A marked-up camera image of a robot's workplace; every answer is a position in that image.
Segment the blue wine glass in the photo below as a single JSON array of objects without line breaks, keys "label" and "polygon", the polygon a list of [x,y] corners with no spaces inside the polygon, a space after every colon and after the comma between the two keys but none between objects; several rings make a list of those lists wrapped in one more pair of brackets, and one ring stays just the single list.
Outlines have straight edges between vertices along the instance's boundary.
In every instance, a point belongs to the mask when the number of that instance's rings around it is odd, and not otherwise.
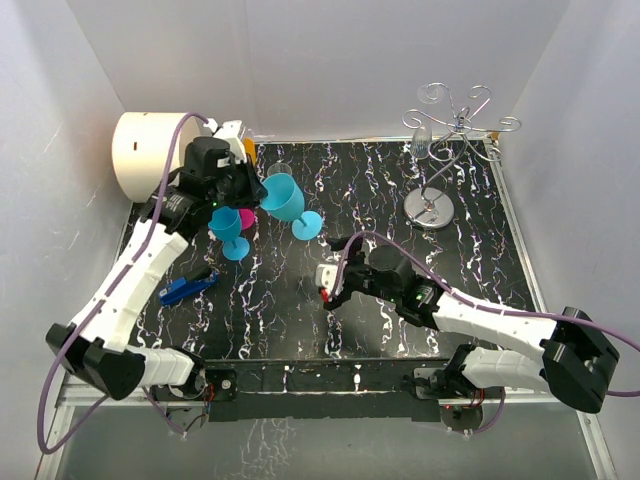
[{"label": "blue wine glass", "polygon": [[212,213],[209,230],[223,243],[222,253],[230,261],[241,261],[250,252],[248,240],[241,235],[242,222],[237,210],[221,207]]},{"label": "blue wine glass", "polygon": [[289,222],[296,239],[309,241],[320,234],[323,219],[317,212],[306,209],[304,194],[291,175],[271,175],[263,186],[267,196],[260,207],[275,219]]}]

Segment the pink plastic wine glass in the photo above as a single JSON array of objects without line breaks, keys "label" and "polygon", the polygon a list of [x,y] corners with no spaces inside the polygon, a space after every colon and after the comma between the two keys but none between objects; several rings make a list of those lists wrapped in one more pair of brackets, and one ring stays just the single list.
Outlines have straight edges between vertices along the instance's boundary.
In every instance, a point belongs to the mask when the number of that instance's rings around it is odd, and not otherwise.
[{"label": "pink plastic wine glass", "polygon": [[251,209],[239,209],[238,210],[241,219],[242,230],[251,228],[255,223],[255,213]]}]

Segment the blue wine glass front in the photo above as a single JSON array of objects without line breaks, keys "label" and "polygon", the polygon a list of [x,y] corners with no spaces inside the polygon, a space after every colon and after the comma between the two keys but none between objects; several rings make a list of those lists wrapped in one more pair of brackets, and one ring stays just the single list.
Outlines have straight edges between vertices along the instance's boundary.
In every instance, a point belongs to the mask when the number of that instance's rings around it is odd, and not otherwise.
[{"label": "blue wine glass front", "polygon": [[248,240],[241,235],[242,222],[237,210],[221,207],[212,213],[209,230],[223,243],[222,253],[230,261],[241,261],[250,252]]}]

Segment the yellow plastic wine glass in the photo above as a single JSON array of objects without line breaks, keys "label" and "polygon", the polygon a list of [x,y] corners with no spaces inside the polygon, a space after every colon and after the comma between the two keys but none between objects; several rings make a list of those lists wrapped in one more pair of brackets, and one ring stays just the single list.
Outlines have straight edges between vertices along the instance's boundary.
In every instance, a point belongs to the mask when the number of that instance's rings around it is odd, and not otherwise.
[{"label": "yellow plastic wine glass", "polygon": [[247,158],[250,160],[251,164],[255,166],[257,161],[257,154],[254,141],[249,137],[245,137],[243,139],[243,145],[246,151]]}]

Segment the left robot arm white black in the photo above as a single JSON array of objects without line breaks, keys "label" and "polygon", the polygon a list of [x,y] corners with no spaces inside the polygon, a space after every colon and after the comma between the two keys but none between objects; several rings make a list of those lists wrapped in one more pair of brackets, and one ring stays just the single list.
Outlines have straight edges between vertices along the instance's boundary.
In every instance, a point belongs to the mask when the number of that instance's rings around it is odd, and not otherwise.
[{"label": "left robot arm white black", "polygon": [[180,347],[133,347],[130,334],[160,280],[213,213],[255,208],[265,196],[240,140],[189,142],[183,165],[153,191],[98,291],[68,325],[55,323],[47,332],[57,364],[114,400],[152,386],[173,387],[186,399],[200,396],[207,376],[197,355]]}]

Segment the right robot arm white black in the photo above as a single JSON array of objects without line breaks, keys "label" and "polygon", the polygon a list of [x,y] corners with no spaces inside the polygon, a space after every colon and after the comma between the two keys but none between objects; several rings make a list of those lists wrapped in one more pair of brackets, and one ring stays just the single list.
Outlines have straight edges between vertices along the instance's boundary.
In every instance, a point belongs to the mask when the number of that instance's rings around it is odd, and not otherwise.
[{"label": "right robot arm white black", "polygon": [[523,388],[547,392],[578,411],[601,410],[620,355],[584,312],[567,308],[560,321],[536,318],[440,286],[391,245],[365,253],[360,240],[340,239],[331,247],[347,256],[341,266],[316,268],[314,282],[325,309],[339,308],[358,292],[393,303],[413,326],[491,343],[489,349],[460,345],[445,368],[404,377],[415,397],[475,397],[494,387]]}]

